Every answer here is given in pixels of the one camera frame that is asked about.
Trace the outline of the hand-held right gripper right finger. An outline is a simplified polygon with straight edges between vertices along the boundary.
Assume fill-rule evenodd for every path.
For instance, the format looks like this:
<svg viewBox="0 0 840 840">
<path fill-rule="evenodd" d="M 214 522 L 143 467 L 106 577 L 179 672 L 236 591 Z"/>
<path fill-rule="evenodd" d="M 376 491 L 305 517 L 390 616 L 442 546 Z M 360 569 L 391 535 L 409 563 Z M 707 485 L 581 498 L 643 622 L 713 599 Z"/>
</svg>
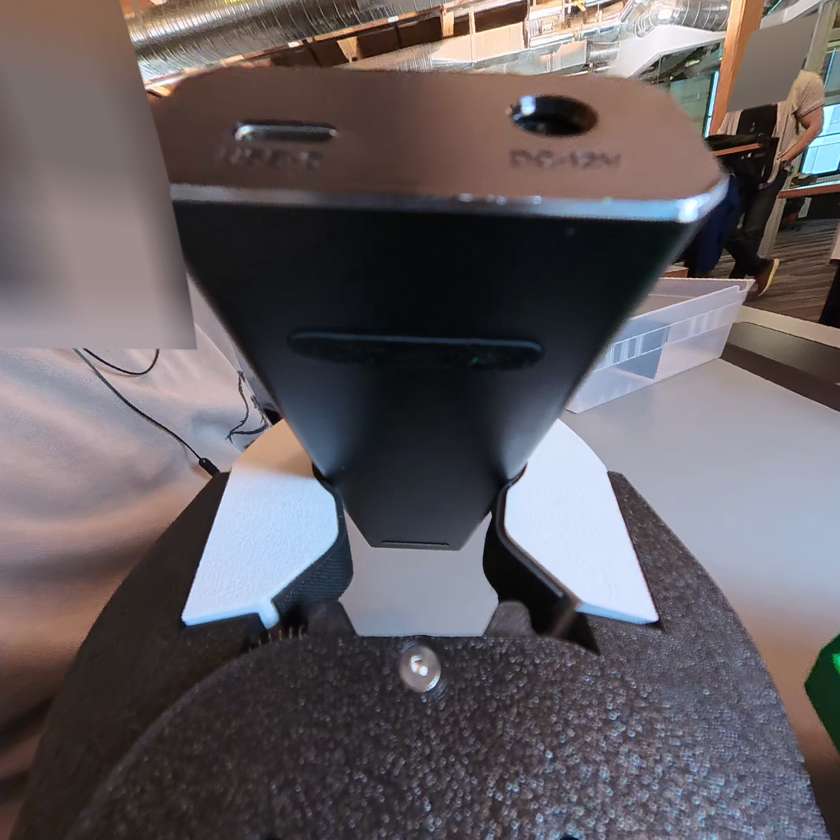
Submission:
<svg viewBox="0 0 840 840">
<path fill-rule="evenodd" d="M 499 602 L 489 634 L 590 643 L 591 616 L 659 621 L 608 471 L 561 420 L 500 492 L 483 570 Z"/>
</svg>

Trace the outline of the clear plastic bin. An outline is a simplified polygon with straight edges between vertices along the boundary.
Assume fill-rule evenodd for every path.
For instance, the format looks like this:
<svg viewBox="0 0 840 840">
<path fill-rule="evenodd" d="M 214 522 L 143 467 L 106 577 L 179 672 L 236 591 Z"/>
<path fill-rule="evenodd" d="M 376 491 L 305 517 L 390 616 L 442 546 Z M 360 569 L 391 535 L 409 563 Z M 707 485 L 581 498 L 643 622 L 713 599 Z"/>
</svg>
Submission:
<svg viewBox="0 0 840 840">
<path fill-rule="evenodd" d="M 721 357 L 753 281 L 662 278 L 578 387 L 584 413 Z"/>
</svg>

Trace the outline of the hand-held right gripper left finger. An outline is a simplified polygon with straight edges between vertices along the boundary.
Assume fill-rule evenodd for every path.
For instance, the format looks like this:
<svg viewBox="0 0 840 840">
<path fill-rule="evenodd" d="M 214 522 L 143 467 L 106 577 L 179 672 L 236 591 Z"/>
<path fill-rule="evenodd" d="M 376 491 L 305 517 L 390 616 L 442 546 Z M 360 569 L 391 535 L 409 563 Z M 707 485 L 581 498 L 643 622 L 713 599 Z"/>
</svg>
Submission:
<svg viewBox="0 0 840 840">
<path fill-rule="evenodd" d="M 333 548 L 342 517 L 341 502 L 316 477 L 288 422 L 280 421 L 230 471 L 183 624 L 256 616 L 264 628 L 275 627 L 277 598 Z"/>
</svg>

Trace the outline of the wooden post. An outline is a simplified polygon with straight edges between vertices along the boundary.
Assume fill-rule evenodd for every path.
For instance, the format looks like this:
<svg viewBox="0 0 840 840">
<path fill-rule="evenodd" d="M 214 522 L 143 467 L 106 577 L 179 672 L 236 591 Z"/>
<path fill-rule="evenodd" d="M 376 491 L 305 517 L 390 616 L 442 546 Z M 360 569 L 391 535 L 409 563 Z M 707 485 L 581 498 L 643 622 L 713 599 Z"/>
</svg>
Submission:
<svg viewBox="0 0 840 840">
<path fill-rule="evenodd" d="M 711 114 L 710 134 L 719 133 L 728 113 L 739 108 L 734 103 L 734 92 L 751 36 L 761 26 L 763 15 L 764 1 L 730 2 L 728 26 Z"/>
</svg>

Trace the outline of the black usb hub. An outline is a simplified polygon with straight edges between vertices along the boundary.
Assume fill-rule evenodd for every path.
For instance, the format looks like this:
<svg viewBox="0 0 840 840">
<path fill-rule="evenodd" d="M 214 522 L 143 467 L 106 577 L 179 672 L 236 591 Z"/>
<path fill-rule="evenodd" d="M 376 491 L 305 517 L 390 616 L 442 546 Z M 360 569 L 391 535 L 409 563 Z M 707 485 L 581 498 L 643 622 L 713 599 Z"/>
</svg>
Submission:
<svg viewBox="0 0 840 840">
<path fill-rule="evenodd" d="M 622 78 L 227 68 L 152 115 L 190 275 L 376 547 L 465 545 L 727 191 Z"/>
</svg>

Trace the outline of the green plastic bin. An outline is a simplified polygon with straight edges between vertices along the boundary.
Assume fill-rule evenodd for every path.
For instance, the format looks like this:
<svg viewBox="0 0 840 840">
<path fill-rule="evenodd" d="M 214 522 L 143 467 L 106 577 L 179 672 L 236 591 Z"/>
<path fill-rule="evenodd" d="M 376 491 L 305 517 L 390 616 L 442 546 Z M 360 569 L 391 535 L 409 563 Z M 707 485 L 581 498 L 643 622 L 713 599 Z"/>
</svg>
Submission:
<svg viewBox="0 0 840 840">
<path fill-rule="evenodd" d="M 805 692 L 831 739 L 839 751 L 839 636 L 819 652 L 805 683 Z"/>
</svg>

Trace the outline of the silver ventilation duct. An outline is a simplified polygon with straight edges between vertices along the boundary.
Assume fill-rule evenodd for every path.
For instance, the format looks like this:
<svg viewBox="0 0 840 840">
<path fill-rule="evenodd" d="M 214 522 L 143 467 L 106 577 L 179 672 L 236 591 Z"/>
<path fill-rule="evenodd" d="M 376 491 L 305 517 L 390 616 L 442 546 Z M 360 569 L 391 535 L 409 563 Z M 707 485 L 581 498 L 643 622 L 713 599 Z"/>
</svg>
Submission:
<svg viewBox="0 0 840 840">
<path fill-rule="evenodd" d="M 178 1 L 124 19 L 142 79 L 153 83 L 392 18 L 424 16 L 439 1 Z"/>
</svg>

